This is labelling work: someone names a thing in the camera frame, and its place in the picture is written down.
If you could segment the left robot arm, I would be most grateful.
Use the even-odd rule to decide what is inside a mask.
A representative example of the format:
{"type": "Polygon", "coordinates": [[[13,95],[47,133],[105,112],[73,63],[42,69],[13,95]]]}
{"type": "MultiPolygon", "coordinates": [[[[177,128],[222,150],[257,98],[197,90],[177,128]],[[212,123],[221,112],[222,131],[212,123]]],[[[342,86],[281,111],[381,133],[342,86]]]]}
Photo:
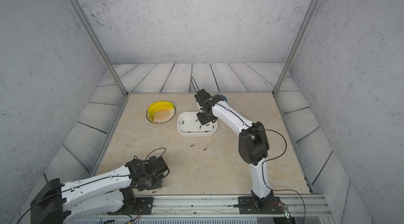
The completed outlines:
{"type": "Polygon", "coordinates": [[[106,213],[140,217],[149,215],[152,199],[136,198],[134,190],[163,186],[170,170],[162,156],[134,158],[110,172],[74,182],[49,181],[31,201],[27,213],[32,224],[68,224],[77,219],[106,213]]]}

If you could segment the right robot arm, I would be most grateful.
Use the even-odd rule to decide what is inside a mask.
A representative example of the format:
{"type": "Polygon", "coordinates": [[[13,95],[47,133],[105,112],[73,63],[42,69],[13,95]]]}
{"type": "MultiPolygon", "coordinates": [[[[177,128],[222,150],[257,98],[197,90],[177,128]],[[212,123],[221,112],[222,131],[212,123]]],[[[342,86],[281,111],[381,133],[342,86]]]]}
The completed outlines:
{"type": "Polygon", "coordinates": [[[196,92],[195,100],[200,109],[197,120],[201,125],[221,120],[238,136],[239,155],[250,169],[252,196],[259,201],[272,199],[274,193],[265,182],[268,175],[264,161],[268,157],[269,143],[263,124],[246,119],[231,108],[222,97],[211,96],[204,89],[196,92]]]}

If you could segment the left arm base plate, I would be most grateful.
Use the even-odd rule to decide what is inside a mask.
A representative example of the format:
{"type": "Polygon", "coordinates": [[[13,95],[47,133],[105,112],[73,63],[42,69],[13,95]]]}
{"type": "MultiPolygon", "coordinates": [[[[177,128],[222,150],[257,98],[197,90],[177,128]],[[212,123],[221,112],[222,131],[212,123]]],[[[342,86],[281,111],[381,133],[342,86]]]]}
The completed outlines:
{"type": "Polygon", "coordinates": [[[124,205],[117,211],[107,212],[108,215],[150,215],[152,213],[153,197],[135,197],[124,199],[124,205]]]}

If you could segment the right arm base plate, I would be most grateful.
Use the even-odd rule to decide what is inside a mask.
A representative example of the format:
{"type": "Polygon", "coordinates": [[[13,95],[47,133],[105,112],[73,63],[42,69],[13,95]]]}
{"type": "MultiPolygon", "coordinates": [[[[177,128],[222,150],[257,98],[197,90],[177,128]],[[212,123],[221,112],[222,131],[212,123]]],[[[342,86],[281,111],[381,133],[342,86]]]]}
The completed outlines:
{"type": "Polygon", "coordinates": [[[235,205],[242,215],[283,215],[285,213],[283,204],[279,197],[268,196],[258,199],[252,196],[238,197],[238,203],[235,205]]]}

